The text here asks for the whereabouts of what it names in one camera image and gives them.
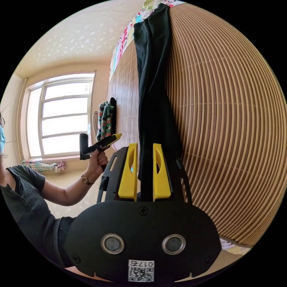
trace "window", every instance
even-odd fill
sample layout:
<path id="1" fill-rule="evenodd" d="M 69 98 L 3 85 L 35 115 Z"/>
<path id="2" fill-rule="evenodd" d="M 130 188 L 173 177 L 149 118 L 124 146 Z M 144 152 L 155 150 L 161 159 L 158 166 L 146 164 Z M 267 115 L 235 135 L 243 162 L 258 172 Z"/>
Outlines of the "window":
<path id="1" fill-rule="evenodd" d="M 90 133 L 93 79 L 94 74 L 63 76 L 36 84 L 29 90 L 30 158 L 79 155 L 79 134 Z"/>

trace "window frame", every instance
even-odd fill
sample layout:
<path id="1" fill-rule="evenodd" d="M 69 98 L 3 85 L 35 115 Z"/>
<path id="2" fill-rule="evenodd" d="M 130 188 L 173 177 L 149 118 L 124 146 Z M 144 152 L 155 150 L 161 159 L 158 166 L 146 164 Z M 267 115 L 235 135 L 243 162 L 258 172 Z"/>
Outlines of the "window frame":
<path id="1" fill-rule="evenodd" d="M 32 88 L 28 88 L 29 96 L 28 96 L 27 108 L 29 106 L 31 92 L 41 88 L 41 95 L 40 95 L 39 106 L 38 106 L 38 125 L 37 125 L 38 126 L 38 138 L 39 138 L 39 145 L 40 145 L 41 155 L 40 156 L 31 156 L 31 154 L 30 154 L 30 147 L 29 147 L 29 143 L 28 143 L 28 129 L 26 128 L 26 140 L 27 140 L 28 154 L 29 154 L 29 159 L 30 160 L 36 160 L 36 159 L 39 160 L 39 158 L 41 158 L 43 161 L 45 161 L 45 160 L 49 160 L 51 158 L 69 158 L 69 157 L 73 157 L 74 158 L 74 157 L 80 156 L 80 151 L 45 155 L 44 154 L 44 149 L 43 149 L 43 143 L 42 143 L 43 138 L 51 138 L 51 137 L 55 137 L 55 136 L 75 135 L 75 134 L 80 134 L 80 133 L 88 133 L 88 135 L 89 135 L 89 144 L 91 144 L 90 143 L 90 141 L 91 141 L 91 104 L 92 104 L 92 92 L 93 92 L 93 85 L 94 85 L 94 75 L 92 77 L 81 77 L 81 78 L 73 77 L 73 75 L 71 75 L 70 78 L 59 79 L 59 80 L 55 79 L 55 80 L 52 80 L 52 81 L 49 81 L 49 80 L 51 80 L 51 79 L 49 79 L 47 82 L 41 82 L 41 83 L 33 85 Z M 45 100 L 45 94 L 46 94 L 46 90 L 47 90 L 48 87 L 58 86 L 58 85 L 63 85 L 63 84 L 70 84 L 70 83 L 90 83 L 89 94 L 54 97 L 54 98 L 50 98 L 50 99 L 46 99 Z M 86 98 L 88 98 L 87 113 L 59 115 L 59 116 L 52 116 L 52 117 L 43 117 L 43 108 L 44 108 L 43 104 L 44 103 L 52 102 L 52 101 L 55 101 L 55 100 L 63 100 L 63 99 L 79 98 L 79 97 L 86 97 Z M 43 119 L 70 117 L 70 116 L 73 116 L 73 115 L 74 116 L 75 115 L 87 115 L 88 116 L 88 131 L 69 132 L 69 133 L 61 133 L 61 134 L 42 136 L 42 120 Z M 28 121 L 28 112 L 26 112 L 26 126 L 27 126 L 27 121 Z"/>

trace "bed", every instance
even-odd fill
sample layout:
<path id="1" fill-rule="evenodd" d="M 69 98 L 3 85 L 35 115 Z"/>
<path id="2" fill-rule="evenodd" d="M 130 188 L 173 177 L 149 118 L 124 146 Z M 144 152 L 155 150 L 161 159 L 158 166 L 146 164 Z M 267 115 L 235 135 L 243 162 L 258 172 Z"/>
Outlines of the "bed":
<path id="1" fill-rule="evenodd" d="M 123 134 L 114 149 L 139 142 L 133 25 L 159 2 L 171 7 L 166 89 L 193 202 L 214 221 L 223 249 L 245 254 L 267 230 L 284 196 L 287 108 L 272 70 L 238 30 L 181 1 L 143 6 L 111 61 L 108 100 L 117 100 L 117 132 Z"/>

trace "sticker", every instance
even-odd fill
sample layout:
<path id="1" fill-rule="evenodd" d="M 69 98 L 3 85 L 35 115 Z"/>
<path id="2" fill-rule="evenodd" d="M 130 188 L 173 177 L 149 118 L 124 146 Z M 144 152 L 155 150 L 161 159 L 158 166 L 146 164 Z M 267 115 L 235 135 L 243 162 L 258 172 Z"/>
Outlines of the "sticker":
<path id="1" fill-rule="evenodd" d="M 129 260 L 129 282 L 154 282 L 155 262 Z"/>

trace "wristwatch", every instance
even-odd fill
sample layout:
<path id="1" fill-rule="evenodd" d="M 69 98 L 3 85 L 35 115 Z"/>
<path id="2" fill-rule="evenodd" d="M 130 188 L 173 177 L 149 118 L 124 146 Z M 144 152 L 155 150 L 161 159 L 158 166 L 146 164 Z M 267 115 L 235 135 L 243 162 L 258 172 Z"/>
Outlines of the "wristwatch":
<path id="1" fill-rule="evenodd" d="M 82 178 L 82 182 L 83 182 L 84 184 L 87 184 L 87 185 L 93 184 L 93 183 L 89 182 L 88 178 L 85 177 L 84 174 L 82 174 L 81 178 Z"/>

